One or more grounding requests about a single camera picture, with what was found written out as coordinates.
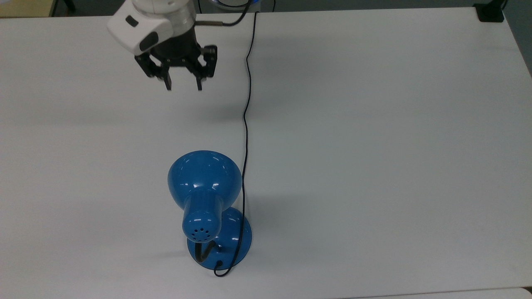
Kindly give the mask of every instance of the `lamp head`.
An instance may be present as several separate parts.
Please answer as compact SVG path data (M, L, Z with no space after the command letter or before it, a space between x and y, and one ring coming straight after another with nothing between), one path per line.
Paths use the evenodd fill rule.
M207 243L221 230L222 212L242 186L238 166L227 156L196 151L179 158L168 172L168 187L185 213L182 228L192 242Z

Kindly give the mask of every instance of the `table surface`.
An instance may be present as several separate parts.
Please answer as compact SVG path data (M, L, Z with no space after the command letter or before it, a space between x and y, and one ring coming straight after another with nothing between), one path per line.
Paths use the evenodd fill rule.
M477 290L436 294L374 297L376 299L532 299L532 294L522 288Z
M55 0L11 0L0 4L0 18L50 16Z
M0 20L4 297L532 284L532 80L506 22L480 23L473 8L259 14L253 243L220 279L186 250L166 176L194 150L242 164L252 16L197 28L219 47L202 92L185 69L171 70L172 92L146 78L107 20Z

